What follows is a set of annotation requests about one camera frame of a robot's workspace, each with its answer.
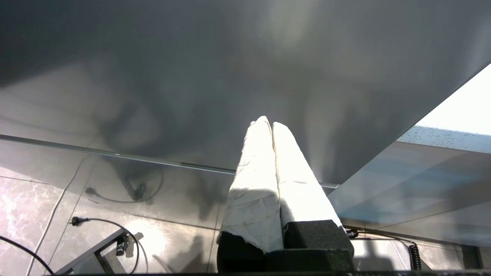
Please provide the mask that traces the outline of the tissue-wrapped left gripper right finger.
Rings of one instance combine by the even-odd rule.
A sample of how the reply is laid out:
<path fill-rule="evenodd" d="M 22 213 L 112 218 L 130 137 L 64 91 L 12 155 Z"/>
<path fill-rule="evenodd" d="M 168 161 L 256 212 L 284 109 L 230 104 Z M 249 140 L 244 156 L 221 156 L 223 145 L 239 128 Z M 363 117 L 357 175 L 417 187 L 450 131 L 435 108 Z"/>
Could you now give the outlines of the tissue-wrapped left gripper right finger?
<path fill-rule="evenodd" d="M 354 251 L 293 133 L 275 122 L 272 139 L 285 248 Z"/>

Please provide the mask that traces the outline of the tissue-wrapped left gripper left finger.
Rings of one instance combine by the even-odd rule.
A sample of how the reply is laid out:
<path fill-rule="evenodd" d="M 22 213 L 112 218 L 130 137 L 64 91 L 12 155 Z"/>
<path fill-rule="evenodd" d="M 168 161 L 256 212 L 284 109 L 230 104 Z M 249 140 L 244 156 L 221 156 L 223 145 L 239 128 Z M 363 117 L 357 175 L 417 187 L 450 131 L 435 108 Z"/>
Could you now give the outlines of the tissue-wrapped left gripper left finger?
<path fill-rule="evenodd" d="M 228 192 L 217 238 L 218 272 L 263 271 L 265 256 L 284 248 L 275 165 L 272 128 L 267 117 L 259 117 L 247 128 Z"/>

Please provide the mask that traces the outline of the grey base cabinet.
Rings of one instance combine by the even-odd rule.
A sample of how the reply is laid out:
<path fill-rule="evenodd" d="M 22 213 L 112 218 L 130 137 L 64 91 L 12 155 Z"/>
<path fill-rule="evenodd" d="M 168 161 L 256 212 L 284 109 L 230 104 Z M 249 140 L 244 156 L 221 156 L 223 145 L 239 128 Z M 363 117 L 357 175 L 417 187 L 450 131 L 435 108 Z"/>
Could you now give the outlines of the grey base cabinet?
<path fill-rule="evenodd" d="M 342 222 L 456 243 L 467 268 L 491 268 L 491 153 L 395 143 L 329 199 Z"/>

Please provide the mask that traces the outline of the tall cabinet unit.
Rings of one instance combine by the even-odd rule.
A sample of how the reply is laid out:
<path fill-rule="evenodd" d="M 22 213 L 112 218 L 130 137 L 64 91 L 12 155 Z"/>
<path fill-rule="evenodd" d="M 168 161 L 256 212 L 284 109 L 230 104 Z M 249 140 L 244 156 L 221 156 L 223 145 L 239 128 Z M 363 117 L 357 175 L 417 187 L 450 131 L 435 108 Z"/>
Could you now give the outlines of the tall cabinet unit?
<path fill-rule="evenodd" d="M 0 133 L 235 168 L 287 125 L 343 184 L 491 63 L 491 0 L 0 0 Z"/>

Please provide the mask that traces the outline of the grey metal frame bar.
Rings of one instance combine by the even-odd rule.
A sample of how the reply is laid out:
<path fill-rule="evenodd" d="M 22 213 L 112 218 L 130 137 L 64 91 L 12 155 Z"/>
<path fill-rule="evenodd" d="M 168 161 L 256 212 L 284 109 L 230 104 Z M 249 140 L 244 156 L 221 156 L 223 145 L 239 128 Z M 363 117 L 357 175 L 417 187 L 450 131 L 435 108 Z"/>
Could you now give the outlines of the grey metal frame bar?
<path fill-rule="evenodd" d="M 114 275 L 115 271 L 102 253 L 105 249 L 116 246 L 116 252 L 125 253 L 126 249 L 123 242 L 128 243 L 128 234 L 124 230 L 117 230 L 100 243 L 91 247 L 79 257 L 75 258 L 67 265 L 58 269 L 55 273 L 61 276 L 81 275 L 81 276 L 105 276 Z"/>

